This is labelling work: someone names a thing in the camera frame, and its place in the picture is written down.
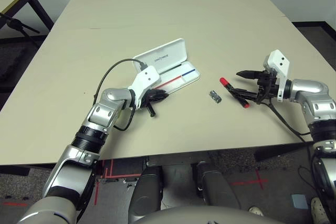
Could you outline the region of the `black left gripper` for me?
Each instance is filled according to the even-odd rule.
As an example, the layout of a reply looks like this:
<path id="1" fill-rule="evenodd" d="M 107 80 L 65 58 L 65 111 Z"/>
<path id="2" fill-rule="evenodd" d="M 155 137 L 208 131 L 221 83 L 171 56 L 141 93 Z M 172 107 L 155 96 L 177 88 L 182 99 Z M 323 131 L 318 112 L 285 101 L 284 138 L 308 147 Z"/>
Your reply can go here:
<path id="1" fill-rule="evenodd" d="M 150 117 L 153 118 L 156 116 L 156 112 L 150 103 L 162 101 L 168 96 L 169 94 L 165 90 L 160 90 L 160 89 L 147 90 L 141 99 L 140 108 L 147 107 Z"/>

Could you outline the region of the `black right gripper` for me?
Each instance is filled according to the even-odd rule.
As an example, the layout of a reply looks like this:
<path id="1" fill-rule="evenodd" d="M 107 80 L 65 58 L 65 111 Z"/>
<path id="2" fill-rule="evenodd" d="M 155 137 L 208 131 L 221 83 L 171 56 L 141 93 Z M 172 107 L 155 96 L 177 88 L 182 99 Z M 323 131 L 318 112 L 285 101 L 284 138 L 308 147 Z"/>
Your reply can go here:
<path id="1" fill-rule="evenodd" d="M 267 71 L 243 70 L 236 73 L 245 79 L 257 79 L 258 93 L 250 92 L 244 89 L 229 88 L 229 92 L 235 98 L 256 101 L 261 103 L 263 100 L 276 98 L 278 95 L 279 85 L 276 84 L 277 77 L 275 73 Z"/>

